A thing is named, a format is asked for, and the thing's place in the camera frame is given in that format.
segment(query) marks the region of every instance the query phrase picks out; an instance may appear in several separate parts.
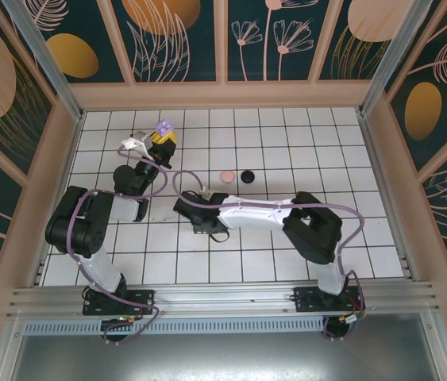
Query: black mounting plate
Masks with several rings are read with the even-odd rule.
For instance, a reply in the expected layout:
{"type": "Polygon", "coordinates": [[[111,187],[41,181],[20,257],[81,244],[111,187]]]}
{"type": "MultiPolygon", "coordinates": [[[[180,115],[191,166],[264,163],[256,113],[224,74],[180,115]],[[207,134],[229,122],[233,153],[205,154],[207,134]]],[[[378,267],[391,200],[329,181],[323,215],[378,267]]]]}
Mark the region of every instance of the black mounting plate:
{"type": "MultiPolygon", "coordinates": [[[[154,290],[127,290],[124,299],[130,302],[154,305],[154,290]]],[[[97,294],[91,290],[85,294],[82,308],[84,316],[133,316],[138,315],[139,312],[140,308],[138,307],[122,305],[119,302],[108,303],[105,299],[98,298],[97,294]]],[[[152,309],[142,309],[142,315],[152,315],[152,309]]]]}
{"type": "Polygon", "coordinates": [[[316,286],[296,287],[290,300],[295,303],[296,312],[352,312],[354,306],[350,298],[360,305],[357,286],[344,287],[338,296],[322,292],[316,286]]]}

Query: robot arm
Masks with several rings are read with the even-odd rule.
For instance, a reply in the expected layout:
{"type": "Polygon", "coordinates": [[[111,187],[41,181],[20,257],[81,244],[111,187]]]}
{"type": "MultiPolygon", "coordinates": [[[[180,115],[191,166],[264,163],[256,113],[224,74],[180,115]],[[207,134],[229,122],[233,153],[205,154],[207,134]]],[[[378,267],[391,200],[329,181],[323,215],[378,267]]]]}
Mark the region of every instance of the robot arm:
{"type": "MultiPolygon", "coordinates": [[[[225,206],[245,200],[227,193],[185,191],[184,198],[204,205],[219,205],[219,209],[203,209],[190,206],[181,198],[174,211],[193,225],[194,233],[226,233],[229,229],[243,227],[283,230],[299,254],[314,264],[318,276],[318,288],[327,294],[339,295],[345,285],[334,255],[337,242],[341,239],[341,219],[329,209],[265,209],[249,206],[225,206]],[[303,220],[310,218],[307,225],[303,220]]],[[[293,199],[279,202],[263,201],[261,204],[304,204],[319,202],[312,194],[299,192],[293,199]]]]}

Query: cable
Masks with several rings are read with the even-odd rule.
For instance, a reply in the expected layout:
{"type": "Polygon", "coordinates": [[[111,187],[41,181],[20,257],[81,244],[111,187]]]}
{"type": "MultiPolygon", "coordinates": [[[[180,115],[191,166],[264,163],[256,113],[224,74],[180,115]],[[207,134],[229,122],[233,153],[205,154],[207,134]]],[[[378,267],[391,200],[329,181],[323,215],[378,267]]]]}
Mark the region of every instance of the cable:
{"type": "MultiPolygon", "coordinates": [[[[142,332],[144,332],[158,318],[158,315],[160,314],[160,309],[158,307],[156,307],[156,306],[150,306],[150,305],[147,305],[147,304],[131,302],[129,300],[125,300],[123,298],[119,298],[118,296],[116,296],[116,295],[112,294],[111,292],[109,292],[108,290],[106,290],[100,284],[96,283],[94,281],[94,279],[92,279],[91,276],[89,274],[87,274],[85,268],[82,265],[82,262],[79,260],[79,258],[76,256],[76,254],[73,252],[73,247],[71,246],[71,235],[73,233],[73,227],[75,225],[75,220],[76,220],[76,218],[77,218],[77,216],[79,214],[79,211],[82,208],[83,203],[91,195],[99,193],[99,192],[103,192],[103,193],[114,194],[114,195],[117,195],[119,197],[130,198],[132,200],[138,201],[138,200],[142,200],[142,199],[151,198],[153,196],[156,196],[157,194],[162,192],[163,189],[165,189],[165,187],[167,186],[167,184],[168,184],[167,171],[165,171],[160,165],[154,163],[151,160],[145,159],[144,157],[132,156],[132,155],[124,154],[124,153],[122,153],[123,150],[124,150],[123,146],[121,146],[118,149],[118,155],[119,156],[130,158],[130,159],[135,159],[135,160],[138,160],[138,161],[141,161],[141,162],[144,162],[144,163],[152,165],[153,167],[158,169],[158,171],[164,176],[164,183],[161,185],[161,187],[158,190],[152,192],[151,194],[141,195],[141,196],[127,196],[127,195],[123,195],[123,194],[119,194],[119,193],[115,193],[115,192],[110,192],[110,191],[107,191],[107,190],[99,190],[99,189],[88,190],[80,198],[79,202],[75,206],[75,209],[73,210],[73,214],[72,214],[72,216],[70,218],[70,223],[68,224],[68,227],[67,227],[67,239],[66,239],[67,254],[77,263],[77,265],[79,266],[80,272],[87,279],[87,281],[89,282],[90,285],[96,287],[98,290],[100,290],[107,297],[112,298],[112,299],[114,299],[114,300],[116,300],[116,301],[118,301],[120,303],[126,304],[128,306],[138,307],[138,308],[141,308],[141,309],[150,309],[150,310],[154,310],[155,311],[155,314],[151,317],[151,319],[149,319],[149,321],[147,323],[145,323],[145,325],[142,328],[140,328],[133,335],[129,335],[129,336],[125,337],[123,340],[115,342],[114,343],[115,345],[119,345],[119,343],[125,344],[126,342],[129,342],[129,341],[135,339],[138,335],[140,335],[142,332]]],[[[177,188],[177,186],[175,185],[175,179],[177,178],[178,175],[181,175],[183,173],[187,173],[187,174],[192,175],[195,178],[195,180],[198,182],[198,184],[200,186],[200,189],[203,188],[202,181],[200,180],[200,178],[193,171],[182,170],[182,171],[171,171],[171,172],[174,172],[174,175],[172,177],[172,187],[174,189],[174,192],[186,204],[191,205],[191,206],[195,206],[195,207],[198,207],[198,208],[203,208],[203,209],[219,209],[221,207],[221,206],[218,206],[218,205],[198,204],[196,202],[192,202],[192,201],[184,198],[183,195],[181,194],[181,192],[179,191],[179,189],[177,188]]],[[[343,276],[345,276],[345,277],[349,276],[349,275],[353,275],[354,276],[354,278],[356,280],[356,284],[357,284],[357,289],[359,291],[361,309],[364,308],[364,297],[363,297],[362,289],[360,287],[360,283],[359,283],[359,279],[357,277],[357,274],[356,274],[356,272],[354,270],[351,270],[347,274],[345,274],[344,270],[343,270],[343,264],[341,262],[341,252],[342,252],[343,248],[357,234],[359,234],[359,232],[364,227],[364,217],[359,212],[357,212],[356,210],[353,210],[352,208],[348,208],[347,206],[336,205],[336,204],[329,204],[329,203],[307,203],[307,204],[283,204],[283,205],[277,205],[277,204],[265,204],[265,203],[261,203],[261,202],[235,202],[235,203],[225,204],[225,207],[235,207],[235,206],[237,206],[237,207],[249,206],[249,207],[260,207],[260,208],[268,208],[268,209],[324,208],[324,209],[344,210],[344,211],[347,211],[347,212],[349,212],[351,214],[356,215],[359,218],[359,226],[357,227],[357,229],[352,234],[350,234],[349,237],[347,237],[346,240],[344,240],[343,242],[341,242],[338,245],[338,248],[337,248],[337,262],[338,262],[338,267],[340,269],[340,273],[343,276]]],[[[107,337],[107,333],[112,328],[116,328],[118,326],[123,326],[123,325],[128,325],[128,324],[129,323],[117,323],[115,325],[111,325],[111,326],[107,327],[105,332],[103,333],[103,337],[104,337],[106,343],[109,344],[111,342],[108,339],[108,337],[107,337]]],[[[324,324],[324,331],[326,331],[326,326],[327,326],[327,321],[324,324]]]]}

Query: white tile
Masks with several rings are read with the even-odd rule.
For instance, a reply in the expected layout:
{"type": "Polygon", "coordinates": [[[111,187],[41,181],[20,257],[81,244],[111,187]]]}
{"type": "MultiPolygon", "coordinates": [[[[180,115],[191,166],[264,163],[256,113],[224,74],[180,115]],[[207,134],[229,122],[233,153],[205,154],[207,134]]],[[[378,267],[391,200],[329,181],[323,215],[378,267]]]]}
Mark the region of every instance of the white tile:
{"type": "Polygon", "coordinates": [[[242,252],[242,272],[245,282],[274,281],[272,250],[242,252]]]}
{"type": "Polygon", "coordinates": [[[323,107],[309,108],[311,125],[334,125],[331,109],[323,107]]]}
{"type": "Polygon", "coordinates": [[[404,276],[394,246],[369,248],[368,251],[376,278],[402,278],[404,276]]]}
{"type": "MultiPolygon", "coordinates": [[[[224,242],[215,242],[209,239],[209,249],[211,251],[232,251],[232,250],[241,250],[241,233],[239,229],[232,229],[229,231],[230,236],[229,239],[224,242]]],[[[226,234],[216,234],[214,235],[218,241],[223,241],[226,239],[226,234]]]]}
{"type": "Polygon", "coordinates": [[[272,233],[272,247],[275,250],[279,248],[291,248],[291,249],[294,248],[294,245],[288,239],[287,234],[285,234],[283,230],[272,230],[271,233],[272,233]]]}
{"type": "Polygon", "coordinates": [[[354,191],[377,191],[375,175],[371,168],[349,168],[350,182],[354,191]]]}
{"type": "Polygon", "coordinates": [[[110,115],[109,129],[133,129],[135,111],[112,111],[110,115]]]}
{"type": "Polygon", "coordinates": [[[210,282],[242,282],[241,252],[211,252],[210,282]]]}
{"type": "Polygon", "coordinates": [[[259,126],[258,109],[235,109],[236,127],[259,126]]]}
{"type": "Polygon", "coordinates": [[[107,253],[114,252],[115,238],[118,233],[118,226],[115,224],[106,227],[105,240],[103,241],[103,248],[107,253]]]}
{"type": "MultiPolygon", "coordinates": [[[[198,176],[200,181],[202,182],[203,187],[207,187],[209,184],[209,172],[208,171],[196,171],[195,174],[198,176]]],[[[196,193],[200,192],[200,186],[198,181],[192,175],[188,173],[183,173],[181,175],[181,179],[183,183],[181,184],[182,191],[194,191],[196,193]]]]}
{"type": "Polygon", "coordinates": [[[285,125],[310,125],[307,110],[303,107],[283,109],[285,125]]]}
{"type": "Polygon", "coordinates": [[[314,147],[291,147],[290,156],[293,168],[318,168],[314,147]]]}
{"type": "MultiPolygon", "coordinates": [[[[341,221],[343,222],[343,225],[341,226],[341,242],[343,242],[359,227],[359,220],[357,218],[344,218],[341,221]]],[[[363,232],[358,233],[346,246],[350,248],[356,246],[366,246],[364,243],[363,232]]]]}
{"type": "Polygon", "coordinates": [[[357,210],[365,217],[386,217],[379,192],[356,192],[357,210]]]}
{"type": "Polygon", "coordinates": [[[79,267],[67,254],[50,256],[44,286],[74,286],[79,267]]]}
{"type": "Polygon", "coordinates": [[[116,170],[117,167],[121,165],[126,165],[128,163],[128,159],[125,157],[119,156],[115,151],[105,151],[102,157],[102,163],[99,167],[100,172],[112,172],[116,170]]]}
{"type": "Polygon", "coordinates": [[[178,224],[150,224],[146,252],[177,251],[178,224]]]}
{"type": "Polygon", "coordinates": [[[291,169],[268,169],[265,172],[265,180],[268,185],[268,193],[295,192],[291,169]]]}
{"type": "Polygon", "coordinates": [[[336,129],[341,145],[364,145],[363,135],[358,125],[339,125],[336,129]]]}
{"type": "Polygon", "coordinates": [[[209,129],[185,130],[183,148],[209,148],[209,129]]]}
{"type": "Polygon", "coordinates": [[[210,127],[233,127],[233,110],[209,110],[210,127]]]}
{"type": "Polygon", "coordinates": [[[295,169],[295,189],[304,192],[323,192],[322,178],[318,169],[295,169]]]}
{"type": "Polygon", "coordinates": [[[277,280],[308,280],[306,260],[297,250],[275,250],[274,258],[277,280]]]}
{"type": "Polygon", "coordinates": [[[78,151],[101,151],[105,145],[106,131],[82,131],[78,151]]]}
{"type": "Polygon", "coordinates": [[[175,252],[148,252],[145,255],[144,284],[175,283],[175,252]]]}
{"type": "Polygon", "coordinates": [[[169,121],[175,129],[182,129],[184,128],[184,110],[161,110],[160,120],[169,121]]]}
{"type": "Polygon", "coordinates": [[[236,129],[236,147],[262,147],[260,127],[236,129]]]}
{"type": "Polygon", "coordinates": [[[132,134],[131,129],[110,131],[106,134],[105,151],[117,151],[121,147],[123,140],[128,139],[132,134]]]}
{"type": "Polygon", "coordinates": [[[142,275],[144,274],[143,253],[117,254],[114,256],[114,267],[125,276],[128,286],[142,284],[142,275]]]}
{"type": "Polygon", "coordinates": [[[333,108],[334,121],[337,125],[357,125],[356,111],[352,107],[333,108]]]}
{"type": "Polygon", "coordinates": [[[206,252],[209,250],[209,236],[193,233],[191,224],[179,224],[180,252],[206,252]]]}
{"type": "Polygon", "coordinates": [[[223,183],[221,178],[222,171],[211,171],[209,175],[209,188],[212,191],[237,194],[237,174],[236,171],[232,172],[236,175],[236,179],[231,183],[223,183]]]}
{"type": "Polygon", "coordinates": [[[368,151],[363,145],[355,147],[341,147],[347,167],[371,167],[368,151]]]}
{"type": "Polygon", "coordinates": [[[239,169],[264,168],[262,148],[238,148],[237,167],[239,169]]]}
{"type": "Polygon", "coordinates": [[[317,147],[320,168],[344,168],[345,161],[341,147],[317,147]]]}
{"type": "Polygon", "coordinates": [[[177,257],[177,283],[208,283],[209,253],[180,252],[177,257]]]}
{"type": "Polygon", "coordinates": [[[112,173],[100,173],[98,175],[98,181],[96,182],[96,188],[103,191],[114,191],[114,178],[112,173]]]}
{"type": "Polygon", "coordinates": [[[209,127],[209,110],[186,110],[184,112],[184,128],[209,127]]]}
{"type": "Polygon", "coordinates": [[[237,169],[235,148],[212,148],[209,150],[210,170],[231,171],[237,169]]]}
{"type": "Polygon", "coordinates": [[[260,125],[262,127],[268,125],[285,125],[283,118],[283,109],[259,109],[260,125]]]}
{"type": "Polygon", "coordinates": [[[144,252],[147,224],[119,224],[115,252],[144,252]]]}
{"type": "Polygon", "coordinates": [[[284,127],[262,127],[262,145],[264,147],[286,147],[287,130],[284,127]]]}
{"type": "Polygon", "coordinates": [[[183,169],[207,171],[209,169],[209,149],[184,149],[183,169]]]}
{"type": "Polygon", "coordinates": [[[108,129],[110,119],[110,111],[91,111],[87,113],[86,120],[83,123],[83,130],[103,130],[108,129]]]}
{"type": "Polygon", "coordinates": [[[136,132],[143,131],[144,129],[154,129],[158,121],[160,121],[159,110],[137,111],[135,112],[133,131],[136,132]]]}
{"type": "Polygon", "coordinates": [[[102,159],[101,151],[77,152],[72,173],[98,173],[102,159]]]}
{"type": "Polygon", "coordinates": [[[70,186],[94,189],[96,187],[96,178],[98,175],[91,173],[89,175],[71,175],[70,186]]]}
{"type": "Polygon", "coordinates": [[[288,145],[291,147],[306,147],[314,145],[311,127],[287,127],[288,145]]]}
{"type": "Polygon", "coordinates": [[[235,147],[236,138],[234,130],[234,127],[210,129],[209,146],[211,148],[235,147]]]}
{"type": "Polygon", "coordinates": [[[241,180],[241,174],[243,171],[238,172],[239,181],[239,193],[240,194],[266,194],[265,189],[265,171],[253,171],[255,180],[252,183],[247,184],[241,180]]]}
{"type": "Polygon", "coordinates": [[[352,188],[344,168],[321,169],[322,183],[326,192],[346,192],[352,188]]]}
{"type": "Polygon", "coordinates": [[[341,262],[345,273],[354,270],[359,279],[373,278],[372,264],[366,248],[344,248],[341,262]]]}
{"type": "Polygon", "coordinates": [[[368,246],[392,246],[395,244],[386,218],[367,218],[364,223],[364,238],[368,246]]]}
{"type": "Polygon", "coordinates": [[[264,148],[264,165],[266,169],[291,168],[288,148],[264,148]]]}
{"type": "Polygon", "coordinates": [[[340,145],[336,127],[333,125],[312,125],[315,145],[340,145]]]}
{"type": "Polygon", "coordinates": [[[263,229],[241,228],[241,247],[243,250],[272,248],[271,234],[263,229]]]}
{"type": "MultiPolygon", "coordinates": [[[[326,193],[326,200],[329,204],[337,204],[356,209],[356,203],[353,199],[352,192],[326,193]]],[[[344,210],[332,209],[332,211],[341,218],[352,218],[355,214],[345,212],[344,210]]]]}
{"type": "Polygon", "coordinates": [[[153,197],[149,202],[149,223],[177,222],[179,215],[173,210],[177,197],[153,197]]]}

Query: leaf illustration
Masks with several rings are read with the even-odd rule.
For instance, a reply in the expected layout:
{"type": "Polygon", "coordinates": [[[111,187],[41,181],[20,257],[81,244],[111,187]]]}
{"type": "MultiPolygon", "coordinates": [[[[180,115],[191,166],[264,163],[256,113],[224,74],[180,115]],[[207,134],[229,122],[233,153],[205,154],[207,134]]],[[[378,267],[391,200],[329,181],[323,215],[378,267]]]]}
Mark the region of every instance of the leaf illustration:
{"type": "Polygon", "coordinates": [[[25,0],[34,24],[39,30],[51,32],[66,17],[66,0],[25,0]]]}

